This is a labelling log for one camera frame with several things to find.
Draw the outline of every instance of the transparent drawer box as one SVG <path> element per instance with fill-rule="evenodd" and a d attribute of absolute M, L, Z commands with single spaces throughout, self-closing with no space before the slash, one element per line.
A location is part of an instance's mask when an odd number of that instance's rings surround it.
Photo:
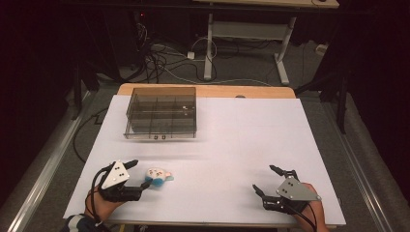
<path fill-rule="evenodd" d="M 195 138 L 195 88 L 135 88 L 127 117 L 128 139 Z"/>

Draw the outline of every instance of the person's left hand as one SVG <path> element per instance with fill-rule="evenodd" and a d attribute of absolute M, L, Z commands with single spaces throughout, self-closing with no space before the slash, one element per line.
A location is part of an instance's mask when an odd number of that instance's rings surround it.
<path fill-rule="evenodd" d="M 96 214 L 100 217 L 101 221 L 107 220 L 111 216 L 112 212 L 124 203 L 125 202 L 110 202 L 104 200 L 99 193 L 98 187 L 94 187 L 94 205 L 96 208 Z M 84 214 L 94 218 L 92 212 L 91 191 L 88 191 Z"/>

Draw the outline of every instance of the white desk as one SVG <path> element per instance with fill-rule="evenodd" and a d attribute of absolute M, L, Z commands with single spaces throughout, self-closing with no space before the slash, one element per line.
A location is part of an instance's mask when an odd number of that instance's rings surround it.
<path fill-rule="evenodd" d="M 295 226 L 293 217 L 265 211 L 252 188 L 256 184 L 275 195 L 284 179 L 270 170 L 274 164 L 295 169 L 302 182 L 314 184 L 329 226 L 345 224 L 299 100 L 198 97 L 197 137 L 167 141 L 124 138 L 129 100 L 130 96 L 114 96 L 65 218 L 84 210 L 84 197 L 98 170 L 114 160 L 137 159 L 126 186 L 139 186 L 153 166 L 172 172 L 175 180 L 149 187 L 139 201 L 117 209 L 112 222 Z"/>
<path fill-rule="evenodd" d="M 206 2 L 210 4 L 248 4 L 263 6 L 278 6 L 290 8 L 320 8 L 336 9 L 338 8 L 337 0 L 194 0 L 197 2 Z M 263 23 L 244 23 L 244 22 L 221 22 L 214 21 L 213 15 L 209 14 L 208 19 L 208 43 L 207 57 L 205 59 L 204 79 L 212 78 L 212 38 L 213 37 L 230 37 L 230 38 L 251 38 L 261 40 L 278 40 L 282 41 L 280 52 L 275 53 L 275 64 L 278 68 L 278 74 L 283 85 L 289 84 L 289 79 L 283 65 L 283 57 L 289 44 L 290 37 L 296 22 L 296 17 L 291 17 L 288 24 L 263 24 Z"/>

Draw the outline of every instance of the dark background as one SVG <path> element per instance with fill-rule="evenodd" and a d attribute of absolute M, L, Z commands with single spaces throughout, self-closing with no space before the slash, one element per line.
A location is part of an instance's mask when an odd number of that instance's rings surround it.
<path fill-rule="evenodd" d="M 348 91 L 383 160 L 410 200 L 406 180 L 410 174 L 409 1 L 339 3 L 344 10 L 374 9 L 374 14 L 344 17 L 343 21 L 323 14 L 301 15 L 291 42 L 331 41 L 316 78 L 334 72 L 340 64 L 348 69 Z M 1 3 L 0 165 L 6 183 L 0 205 L 65 113 L 74 68 L 81 67 L 87 86 L 96 88 L 96 70 L 118 76 L 118 65 L 131 65 L 137 59 L 129 53 L 135 44 L 130 40 L 133 30 L 127 24 L 128 13 L 81 12 L 51 0 Z M 165 28 L 172 27 L 164 26 L 167 18 L 172 17 L 176 24 L 185 22 L 179 24 L 181 33 L 173 40 L 186 45 L 193 34 L 206 32 L 206 23 L 199 22 L 203 16 L 157 13 L 145 19 L 147 26 L 164 36 L 169 33 Z"/>

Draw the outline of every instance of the human hand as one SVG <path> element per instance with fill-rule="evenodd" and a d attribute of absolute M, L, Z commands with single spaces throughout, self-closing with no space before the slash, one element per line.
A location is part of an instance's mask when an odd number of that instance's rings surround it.
<path fill-rule="evenodd" d="M 303 183 L 303 185 L 311 191 L 317 193 L 316 189 L 314 189 L 311 184 Z M 302 215 L 307 217 L 313 223 L 315 223 L 316 221 L 317 232 L 329 232 L 329 229 L 325 224 L 325 213 L 323 210 L 322 201 L 310 201 L 309 205 L 310 206 L 305 207 L 305 209 L 302 211 Z M 310 224 L 303 218 L 298 215 L 293 215 L 293 217 L 298 221 L 299 225 L 304 231 L 313 231 L 313 228 L 310 226 Z"/>
<path fill-rule="evenodd" d="M 93 190 L 94 194 L 94 206 L 96 209 L 95 214 L 100 217 L 101 221 L 107 220 L 111 214 L 117 209 L 119 206 L 124 204 L 125 202 L 110 202 L 106 201 L 103 199 L 103 197 L 99 193 L 98 187 L 94 187 Z M 87 198 L 85 200 L 85 211 L 84 214 L 91 217 L 95 218 L 93 216 L 93 208 L 92 208 L 92 203 L 91 203 L 91 191 L 88 191 Z"/>

